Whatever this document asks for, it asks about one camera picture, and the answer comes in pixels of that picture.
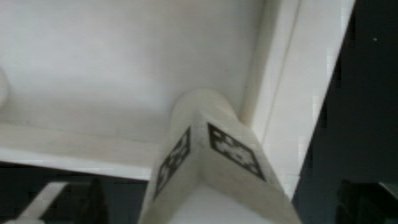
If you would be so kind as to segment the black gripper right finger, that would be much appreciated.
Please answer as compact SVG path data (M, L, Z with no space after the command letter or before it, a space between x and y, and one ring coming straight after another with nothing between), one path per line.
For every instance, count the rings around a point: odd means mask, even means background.
M398 224L398 183L340 181L335 224Z

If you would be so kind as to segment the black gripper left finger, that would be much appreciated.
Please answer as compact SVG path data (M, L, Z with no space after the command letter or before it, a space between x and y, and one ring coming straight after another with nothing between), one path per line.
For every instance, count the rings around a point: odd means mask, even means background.
M99 180L49 182L10 224L109 224Z

